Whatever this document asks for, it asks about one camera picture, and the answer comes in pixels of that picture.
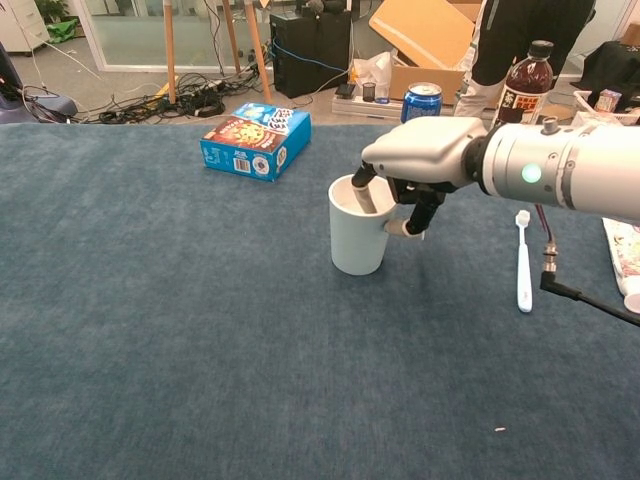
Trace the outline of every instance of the green plant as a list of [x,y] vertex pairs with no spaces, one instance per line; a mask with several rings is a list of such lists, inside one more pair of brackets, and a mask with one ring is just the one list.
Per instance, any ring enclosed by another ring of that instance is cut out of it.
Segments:
[[47,24],[58,23],[63,17],[69,15],[64,0],[36,0],[36,5],[44,23]]

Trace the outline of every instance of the toothbrush handle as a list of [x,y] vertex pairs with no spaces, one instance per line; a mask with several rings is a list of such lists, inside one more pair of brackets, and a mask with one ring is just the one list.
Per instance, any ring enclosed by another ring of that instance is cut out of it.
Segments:
[[528,313],[533,308],[529,248],[521,243],[518,248],[518,308]]

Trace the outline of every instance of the white cabinet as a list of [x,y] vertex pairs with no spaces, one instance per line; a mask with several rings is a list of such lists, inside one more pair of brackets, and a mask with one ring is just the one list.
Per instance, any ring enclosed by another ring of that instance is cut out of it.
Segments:
[[0,42],[7,52],[30,52],[49,41],[34,0],[0,0]]

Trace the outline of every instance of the person's leg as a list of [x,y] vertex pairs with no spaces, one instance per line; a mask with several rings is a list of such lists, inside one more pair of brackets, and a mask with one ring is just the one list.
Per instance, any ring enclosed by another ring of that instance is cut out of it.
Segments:
[[486,0],[476,23],[454,115],[480,117],[497,97],[516,57],[529,46],[528,15],[537,0]]
[[549,64],[553,70],[553,84],[564,68],[567,56],[588,21],[595,0],[544,0],[534,16],[536,26],[532,29],[536,40],[553,42]]

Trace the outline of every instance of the green indicator light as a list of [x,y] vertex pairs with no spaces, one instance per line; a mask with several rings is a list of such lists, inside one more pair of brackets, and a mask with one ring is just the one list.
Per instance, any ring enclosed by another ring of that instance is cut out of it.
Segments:
[[525,165],[522,169],[522,179],[527,183],[536,183],[542,178],[542,170],[535,163]]

